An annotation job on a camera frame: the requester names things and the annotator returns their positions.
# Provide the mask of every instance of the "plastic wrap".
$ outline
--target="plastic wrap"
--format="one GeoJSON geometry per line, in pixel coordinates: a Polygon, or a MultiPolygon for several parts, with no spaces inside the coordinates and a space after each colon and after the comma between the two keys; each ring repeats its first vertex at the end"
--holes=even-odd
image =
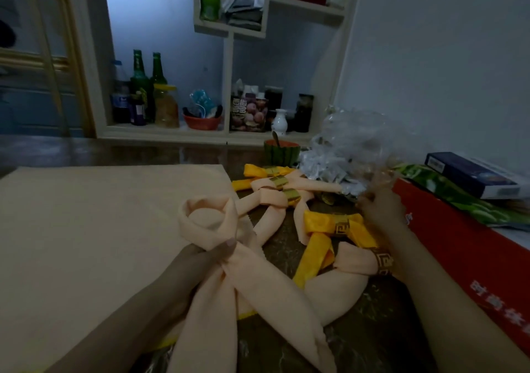
{"type": "Polygon", "coordinates": [[[300,154],[309,179],[337,182],[345,194],[361,193],[377,171],[400,163],[423,163],[426,141],[377,112],[339,110],[326,117],[322,131],[300,154]]]}

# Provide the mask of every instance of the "dark marble table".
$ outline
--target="dark marble table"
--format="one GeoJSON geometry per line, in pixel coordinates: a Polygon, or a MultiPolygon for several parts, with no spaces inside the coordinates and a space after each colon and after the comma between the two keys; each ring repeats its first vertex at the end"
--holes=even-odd
{"type": "MultiPolygon", "coordinates": [[[[263,165],[260,148],[181,145],[85,138],[0,136],[0,177],[19,166],[127,166],[178,163],[221,164],[232,180],[243,177],[243,165],[263,165]]],[[[240,192],[240,197],[249,192],[240,192]]],[[[333,207],[309,204],[313,211],[354,213],[352,203],[339,201],[333,207]]],[[[255,224],[265,207],[251,212],[255,224]]],[[[287,211],[282,227],[263,247],[268,260],[293,277],[304,252],[298,242],[293,210],[287,211]]],[[[238,371],[316,371],[260,316],[238,322],[238,371]]],[[[393,277],[372,277],[355,306],[325,328],[339,372],[435,371],[427,339],[407,288],[393,277]]],[[[133,371],[165,370],[171,348],[139,358],[133,371]]]]}

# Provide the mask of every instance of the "plastic bowl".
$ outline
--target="plastic bowl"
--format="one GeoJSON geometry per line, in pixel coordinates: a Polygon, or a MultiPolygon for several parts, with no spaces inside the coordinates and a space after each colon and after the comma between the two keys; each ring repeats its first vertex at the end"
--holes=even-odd
{"type": "Polygon", "coordinates": [[[221,116],[201,119],[199,117],[184,115],[184,121],[193,130],[217,130],[219,123],[221,123],[221,116]]]}

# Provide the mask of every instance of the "glass jar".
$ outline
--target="glass jar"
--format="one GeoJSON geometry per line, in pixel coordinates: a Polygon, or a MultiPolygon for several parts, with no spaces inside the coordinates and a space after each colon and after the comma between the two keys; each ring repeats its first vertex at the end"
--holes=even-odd
{"type": "Polygon", "coordinates": [[[174,85],[154,84],[156,117],[155,124],[161,127],[180,127],[179,106],[173,97],[174,85]]]}

